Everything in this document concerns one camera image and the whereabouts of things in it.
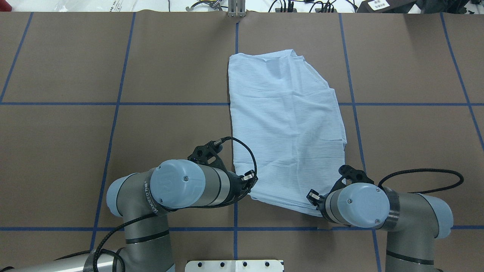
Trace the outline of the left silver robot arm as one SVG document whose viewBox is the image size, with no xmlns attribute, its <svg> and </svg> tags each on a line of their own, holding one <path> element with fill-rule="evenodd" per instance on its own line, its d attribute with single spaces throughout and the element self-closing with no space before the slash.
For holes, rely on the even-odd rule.
<svg viewBox="0 0 484 272">
<path fill-rule="evenodd" d="M 221 208 L 244 198 L 257 181 L 254 168 L 243 175 L 223 165 L 171 159 L 147 172 L 114 181 L 107 206 L 123 220 L 90 251 L 72 253 L 4 272 L 174 272 L 168 214 L 187 208 Z"/>
</svg>

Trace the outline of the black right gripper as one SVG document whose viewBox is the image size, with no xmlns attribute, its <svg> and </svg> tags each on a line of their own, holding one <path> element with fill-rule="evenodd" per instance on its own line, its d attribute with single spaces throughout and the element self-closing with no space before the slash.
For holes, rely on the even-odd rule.
<svg viewBox="0 0 484 272">
<path fill-rule="evenodd" d="M 314 189 L 310 189 L 306 196 L 307 200 L 316 207 L 316 210 L 318 210 L 321 213 L 322 217 L 326 220 L 332 220 L 332 218 L 330 217 L 331 194 L 332 192 L 325 195 L 320 195 Z"/>
</svg>

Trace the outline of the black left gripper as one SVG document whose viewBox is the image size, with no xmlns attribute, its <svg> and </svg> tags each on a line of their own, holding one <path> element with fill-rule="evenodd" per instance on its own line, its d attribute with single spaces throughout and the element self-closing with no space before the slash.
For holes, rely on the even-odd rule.
<svg viewBox="0 0 484 272">
<path fill-rule="evenodd" d="M 255 170 L 249 170 L 243 175 L 235 172 L 229 172 L 230 190 L 229 196 L 233 199 L 238 198 L 245 193 L 250 193 L 259 178 Z"/>
</svg>

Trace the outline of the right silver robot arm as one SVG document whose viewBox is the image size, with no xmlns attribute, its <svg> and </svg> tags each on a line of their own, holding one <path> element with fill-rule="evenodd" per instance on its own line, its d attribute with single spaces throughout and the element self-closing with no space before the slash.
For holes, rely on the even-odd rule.
<svg viewBox="0 0 484 272">
<path fill-rule="evenodd" d="M 386 231 L 386 272 L 439 271 L 434 241 L 448 237 L 454 225 L 444 200 L 363 182 L 325 195 L 311 189 L 307 199 L 329 222 Z"/>
</svg>

